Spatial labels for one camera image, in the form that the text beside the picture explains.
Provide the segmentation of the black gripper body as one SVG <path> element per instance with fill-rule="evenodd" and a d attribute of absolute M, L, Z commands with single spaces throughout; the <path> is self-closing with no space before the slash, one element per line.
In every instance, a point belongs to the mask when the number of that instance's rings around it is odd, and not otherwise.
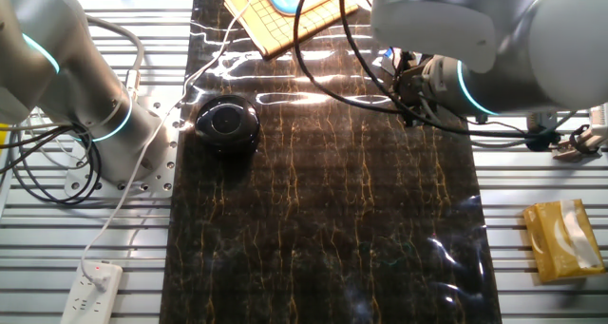
<path fill-rule="evenodd" d="M 417 54 L 410 51 L 400 51 L 393 58 L 395 67 L 392 89 L 401 103 L 417 113 L 428 118 L 428 114 L 421 102 L 422 74 L 430 60 L 427 54 Z"/>

